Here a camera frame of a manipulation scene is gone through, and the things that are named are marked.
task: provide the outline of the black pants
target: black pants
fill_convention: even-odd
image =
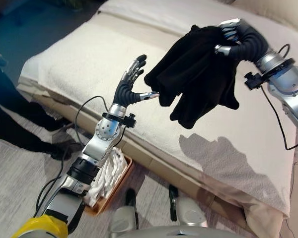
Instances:
[[[0,69],[0,105],[18,113],[47,130],[59,127],[53,117],[45,113],[37,103],[29,103],[15,89],[10,79]],[[34,152],[49,153],[55,151],[55,146],[43,142],[39,137],[21,127],[0,108],[0,139],[8,141],[20,148]]]

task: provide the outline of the black garment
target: black garment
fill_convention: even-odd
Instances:
[[[178,40],[145,76],[145,83],[160,92],[161,106],[170,106],[177,95],[181,99],[171,120],[191,129],[195,122],[217,104],[238,109],[234,96],[238,62],[215,55],[215,45],[232,45],[218,27],[199,28]]]
[[[48,116],[37,103],[29,103],[15,89],[10,79],[0,69],[0,105],[27,118],[38,126],[49,131],[61,125],[53,117]],[[20,148],[34,152],[58,153],[59,149],[21,127],[0,108],[0,139]]]

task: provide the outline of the wooden basket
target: wooden basket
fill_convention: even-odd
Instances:
[[[114,186],[113,190],[111,191],[109,197],[106,198],[99,198],[99,200],[96,202],[96,204],[91,208],[89,206],[85,207],[85,212],[87,212],[90,215],[98,215],[100,213],[102,213],[109,205],[110,202],[113,200],[113,197],[115,196],[115,194],[121,189],[121,187],[124,185],[124,183],[126,182],[129,174],[132,171],[133,168],[133,160],[131,158],[129,158],[128,156],[124,155],[126,162],[127,162],[127,167],[125,169],[125,171],[122,173],[122,175],[120,176],[119,180],[117,181],[116,185]]]

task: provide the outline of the white bed sheet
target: white bed sheet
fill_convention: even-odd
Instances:
[[[143,6],[146,11],[141,12],[138,11],[140,6],[134,4],[136,1],[123,2],[124,7],[122,1],[110,0],[101,10],[134,20],[137,16],[132,13],[141,13],[137,21],[158,25],[176,34],[108,15],[94,16],[45,52],[29,59],[20,83],[37,82],[79,104],[95,95],[103,95],[110,103],[122,72],[133,58],[147,54],[145,69],[148,72],[178,39],[176,35],[185,33],[192,24],[215,25],[234,17],[243,17],[253,24],[275,48],[291,43],[290,56],[298,62],[298,34],[262,17],[207,0],[185,1],[185,6],[182,3],[174,6],[174,1],[167,0],[141,0],[140,4],[147,3]],[[155,15],[156,9],[161,12]],[[218,106],[202,117],[192,130],[185,130],[169,121],[173,107],[161,108],[157,100],[151,100],[130,106],[129,111],[135,113],[138,120],[130,133],[171,158],[203,171],[201,181],[207,174],[289,215],[293,151],[284,150],[275,116],[261,92],[249,92],[244,86],[243,76],[250,70],[255,71],[248,63],[238,67],[235,94],[240,108],[237,111]],[[135,91],[148,90],[142,79],[138,79]],[[293,144],[295,127],[283,114],[280,103],[274,98],[272,101],[281,116],[288,143]],[[88,107],[99,114],[103,112],[99,102]]]

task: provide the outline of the wire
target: wire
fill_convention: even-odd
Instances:
[[[85,147],[85,145],[84,145],[84,143],[82,142],[82,140],[80,139],[79,134],[78,134],[77,117],[78,117],[79,112],[82,110],[82,108],[83,108],[88,102],[90,102],[91,100],[93,100],[93,99],[95,99],[95,98],[101,98],[101,99],[103,100],[104,107],[105,107],[106,111],[108,111],[108,108],[107,108],[105,99],[104,99],[102,96],[94,96],[94,97],[88,99],[86,102],[84,102],[84,103],[81,105],[81,107],[79,108],[79,110],[77,111],[76,116],[75,116],[74,127],[75,127],[75,133],[76,133],[76,136],[77,136],[77,138],[78,138],[78,140],[79,140],[79,143],[81,144],[82,147]]]
[[[36,199],[35,210],[38,210],[38,209],[39,209],[39,202],[40,202],[42,193],[43,193],[43,191],[46,189],[46,187],[47,187],[51,182],[53,182],[54,180],[58,180],[58,179],[60,179],[60,178],[61,178],[61,176],[59,176],[59,177],[57,177],[57,178],[53,178],[53,179],[51,179],[50,181],[48,181],[48,182],[43,186],[43,188],[41,189],[41,191],[40,191],[40,193],[39,193],[39,195],[38,195],[38,197],[37,197],[37,199]]]
[[[123,133],[121,134],[121,137],[120,137],[119,141],[113,147],[117,146],[120,143],[120,141],[122,140],[122,138],[125,134],[125,130],[126,130],[126,126],[124,127]]]
[[[261,88],[263,94],[265,95],[265,98],[267,99],[268,103],[269,103],[270,106],[272,107],[272,109],[273,109],[273,111],[274,111],[274,113],[275,113],[275,115],[276,115],[276,117],[277,117],[277,121],[278,121],[278,124],[279,124],[279,127],[280,127],[280,131],[282,132],[282,135],[283,135],[285,149],[286,149],[286,150],[292,150],[292,149],[295,149],[296,147],[298,147],[298,144],[295,145],[295,146],[293,146],[293,147],[291,147],[291,148],[288,148],[288,147],[287,147],[286,136],[285,136],[285,133],[284,133],[284,129],[283,129],[283,127],[282,127],[282,123],[280,122],[278,113],[277,113],[276,109],[274,108],[273,104],[271,103],[271,101],[269,100],[269,98],[268,98],[267,94],[265,93],[263,87],[260,86],[260,88]]]
[[[294,181],[295,181],[295,165],[298,165],[298,161],[293,164],[293,182],[292,188],[290,190],[290,199],[292,198],[293,188],[294,188]]]
[[[295,182],[295,166],[296,165],[298,165],[298,161],[297,162],[295,162],[294,164],[293,164],[293,182],[292,182],[292,188],[291,188],[291,190],[290,190],[290,196],[289,196],[289,199],[291,199],[292,198],[292,194],[293,194],[293,188],[294,188],[294,182]],[[290,227],[289,227],[289,224],[288,224],[288,220],[286,219],[286,225],[287,225],[287,227],[288,227],[288,230],[293,234],[293,237],[295,238],[295,234],[294,234],[294,232],[293,232],[293,230],[292,229],[290,229]]]
[[[285,58],[287,55],[288,55],[288,53],[289,53],[289,51],[290,51],[290,44],[285,44],[283,47],[281,47],[280,48],[280,50],[278,51],[278,53],[280,53],[284,48],[286,48],[287,47],[287,50],[286,50],[286,52],[285,52],[285,54],[284,54],[284,56],[283,56],[283,58]]]
[[[36,217],[36,215],[37,215],[38,211],[40,210],[40,208],[41,208],[41,206],[42,206],[44,200],[46,199],[46,196],[47,196],[48,193],[51,191],[51,189],[52,189],[52,187],[55,185],[56,181],[60,178],[60,175],[61,175],[61,173],[62,173],[62,171],[63,171],[63,167],[64,167],[64,159],[65,159],[65,156],[66,156],[66,154],[67,154],[67,152],[68,152],[68,150],[69,150],[69,148],[70,148],[71,145],[79,145],[79,144],[73,142],[73,143],[70,143],[70,144],[66,147],[65,152],[64,152],[64,154],[63,154],[63,156],[62,156],[62,159],[61,159],[61,168],[60,168],[60,170],[59,170],[59,172],[58,172],[58,175],[57,175],[54,179],[48,181],[48,182],[43,186],[43,188],[41,189],[41,191],[40,191],[40,193],[39,193],[39,195],[38,195],[38,197],[37,197],[36,205],[35,205],[35,213],[34,213],[33,217]],[[52,184],[50,185],[50,187],[48,188],[48,190],[47,190],[46,193],[44,194],[44,196],[43,196],[41,202],[39,203],[43,191],[45,190],[45,188],[46,188],[50,183],[52,183]]]

